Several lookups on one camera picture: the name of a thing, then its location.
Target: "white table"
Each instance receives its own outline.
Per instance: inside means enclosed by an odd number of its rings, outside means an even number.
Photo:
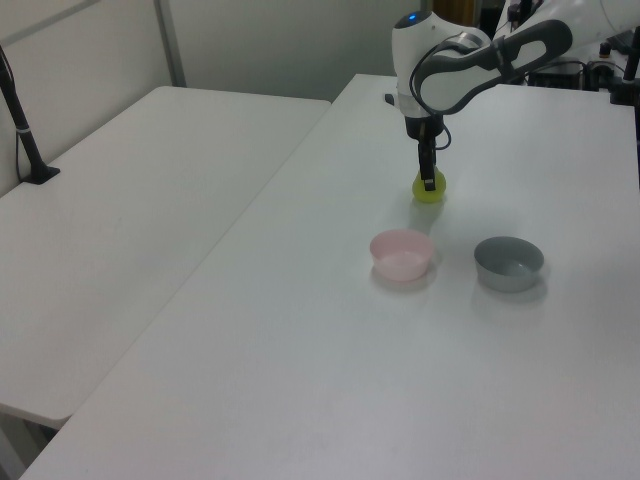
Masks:
[[[633,111],[496,87],[425,206],[394,85],[349,84],[24,480],[637,478]],[[405,286],[368,252],[397,227],[437,245]],[[478,285],[501,234],[545,253],[533,290]]]
[[[59,428],[328,106],[160,88],[0,199],[0,411]]]

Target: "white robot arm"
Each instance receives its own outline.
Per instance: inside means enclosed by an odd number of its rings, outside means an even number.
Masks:
[[[572,48],[638,25],[638,0],[545,0],[517,30],[493,41],[431,12],[400,19],[392,34],[397,106],[407,133],[419,142],[425,191],[436,189],[435,137],[443,130],[442,115]]]

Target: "black cable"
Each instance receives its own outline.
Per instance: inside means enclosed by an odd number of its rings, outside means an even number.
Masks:
[[[447,144],[444,147],[436,147],[436,150],[444,150],[446,148],[449,148],[449,146],[451,145],[451,132],[449,131],[447,126],[444,124],[444,122],[442,122],[442,126],[444,127],[444,131],[447,132],[447,138],[449,140],[447,141]]]
[[[9,59],[7,58],[7,56],[4,53],[4,50],[2,49],[2,45],[0,45],[0,58],[2,59],[2,61],[7,67],[7,70],[9,71],[9,76],[11,77],[11,83],[13,84],[13,88],[15,89],[16,81],[15,81],[15,77],[13,76],[13,70],[11,70],[11,64],[9,63]]]
[[[16,132],[16,175],[18,175],[18,182],[22,183],[22,177],[20,176],[20,164],[18,163],[18,152],[20,152],[20,135]]]
[[[411,76],[409,77],[409,90],[411,90],[411,95],[413,96],[413,98],[415,99],[416,102],[418,102],[418,105],[420,105],[422,108],[425,109],[425,111],[433,116],[433,117],[437,117],[438,114],[436,112],[434,112],[432,109],[430,109],[429,107],[427,107],[427,105],[422,101],[422,99],[418,98],[418,94],[415,91],[415,88],[413,88],[413,80],[416,76],[416,73],[418,72],[418,69],[420,68],[420,66],[422,66],[422,64],[424,63],[424,61],[431,56],[431,54],[440,46],[442,45],[442,43],[446,42],[447,40],[457,37],[458,34],[456,35],[452,35],[449,38],[444,39],[442,42],[440,42],[438,45],[436,45],[435,47],[433,47],[431,50],[429,50],[427,53],[424,54],[424,56],[420,59],[420,61],[416,64],[415,68],[413,69],[413,72],[411,72]],[[447,144],[444,147],[436,147],[436,150],[444,150],[446,148],[449,148],[449,146],[451,145],[451,132],[449,131],[449,129],[447,128],[447,126],[444,123],[444,120],[442,121],[442,126],[444,127],[444,131],[447,133]]]
[[[581,62],[580,60],[566,60],[566,61],[562,61],[562,62],[548,63],[547,65],[544,65],[542,67],[539,67],[539,68],[536,68],[534,70],[531,70],[530,72],[527,72],[524,77],[528,81],[529,80],[529,78],[528,78],[529,74],[531,74],[531,73],[538,73],[538,72],[542,72],[542,71],[547,70],[547,69],[552,68],[552,67],[559,67],[561,65],[571,65],[571,64],[582,66],[582,70],[580,70],[578,72],[578,75],[584,73],[585,70],[587,70],[589,68],[586,63]]]
[[[499,32],[500,30],[502,30],[504,27],[506,27],[507,23],[509,23],[509,20],[507,20],[502,25],[500,25],[498,28],[496,28],[496,33]]]
[[[618,70],[620,70],[622,73],[624,73],[624,68],[622,68],[620,65],[616,64],[615,62],[607,62],[607,61],[600,61],[600,60],[594,60],[592,62],[587,63],[588,67],[591,66],[598,66],[598,65],[611,65],[613,67],[616,67]]]

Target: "white wall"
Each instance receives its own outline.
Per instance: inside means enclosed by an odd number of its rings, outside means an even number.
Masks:
[[[153,0],[102,0],[5,53],[46,163],[153,88],[171,83]],[[2,99],[0,195],[17,184],[14,137]],[[24,173],[22,149],[21,157]]]
[[[167,0],[186,83],[333,101],[393,75],[391,30],[419,0]]]

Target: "green ball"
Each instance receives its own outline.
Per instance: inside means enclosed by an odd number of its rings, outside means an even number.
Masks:
[[[444,191],[447,188],[447,180],[440,170],[436,168],[436,189],[433,192],[427,192],[424,189],[424,182],[420,178],[420,172],[416,175],[416,179],[413,181],[413,196],[416,200],[422,203],[436,203],[442,200]]]

